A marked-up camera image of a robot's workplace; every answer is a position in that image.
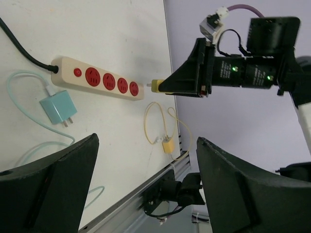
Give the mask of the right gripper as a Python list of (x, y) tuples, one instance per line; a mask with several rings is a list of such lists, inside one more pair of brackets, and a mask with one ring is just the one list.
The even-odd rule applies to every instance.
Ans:
[(272, 58), (216, 56), (215, 46), (206, 43), (203, 59), (203, 39), (197, 38), (187, 60), (159, 85), (166, 95), (201, 98), (214, 86), (269, 89), (274, 85), (275, 63)]

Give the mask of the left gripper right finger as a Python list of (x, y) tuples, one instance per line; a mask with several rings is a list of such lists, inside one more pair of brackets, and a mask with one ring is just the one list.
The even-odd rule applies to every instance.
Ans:
[(310, 232), (309, 182), (266, 171), (203, 137), (196, 153), (213, 232)]

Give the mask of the beige red power strip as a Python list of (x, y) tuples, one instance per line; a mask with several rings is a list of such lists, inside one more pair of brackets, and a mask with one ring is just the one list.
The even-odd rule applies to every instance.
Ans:
[(58, 87), (131, 101), (144, 99), (144, 85), (124, 76), (69, 57), (56, 58), (52, 65), (58, 67), (51, 75)]

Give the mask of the yellow charger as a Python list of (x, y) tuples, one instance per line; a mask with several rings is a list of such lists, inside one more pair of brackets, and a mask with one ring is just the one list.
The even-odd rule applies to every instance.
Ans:
[(172, 137), (165, 137), (162, 141), (162, 147), (165, 154), (172, 154), (175, 149)]

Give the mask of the small yellow plug adapter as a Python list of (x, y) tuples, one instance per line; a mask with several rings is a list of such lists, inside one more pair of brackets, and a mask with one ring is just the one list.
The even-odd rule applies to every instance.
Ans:
[(151, 88), (151, 91), (154, 92), (154, 93), (165, 93), (165, 92), (162, 92), (162, 91), (159, 91), (159, 86), (160, 84), (162, 84), (164, 82), (164, 80), (152, 80), (150, 83), (146, 84), (147, 87), (150, 87)]

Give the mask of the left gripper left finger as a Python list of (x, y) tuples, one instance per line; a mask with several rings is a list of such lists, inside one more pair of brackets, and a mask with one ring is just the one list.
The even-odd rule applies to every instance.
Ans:
[(0, 174), (2, 233), (76, 233), (99, 149), (92, 135)]

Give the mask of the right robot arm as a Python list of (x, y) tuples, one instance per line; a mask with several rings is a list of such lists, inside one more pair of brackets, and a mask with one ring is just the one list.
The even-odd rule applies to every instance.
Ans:
[(207, 17), (188, 59), (164, 80), (152, 80), (151, 90), (167, 95), (202, 98), (213, 86), (269, 89), (289, 92), (295, 106), (311, 100), (311, 73), (294, 56), (300, 20), (297, 17), (258, 17), (250, 21), (246, 46), (239, 54), (220, 50), (225, 33), (221, 21)]

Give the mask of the teal charger with cable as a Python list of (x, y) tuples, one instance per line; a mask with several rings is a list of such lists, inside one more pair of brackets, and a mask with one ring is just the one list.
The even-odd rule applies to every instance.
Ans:
[(53, 125), (63, 124), (68, 127), (68, 122), (73, 123), (72, 116), (77, 109), (67, 90), (56, 92), (51, 85), (45, 87), (48, 96), (40, 104)]

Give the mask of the aluminium front rail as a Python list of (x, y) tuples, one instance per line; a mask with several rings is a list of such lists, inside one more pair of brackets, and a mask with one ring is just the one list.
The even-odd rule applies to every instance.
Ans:
[(80, 233), (127, 233), (128, 229), (142, 223), (147, 217), (142, 209), (142, 193), (164, 176), (169, 170), (174, 169), (175, 177), (180, 177), (190, 168), (190, 157), (173, 161), (139, 187), (127, 194), (120, 201), (101, 213), (93, 221), (79, 230)]

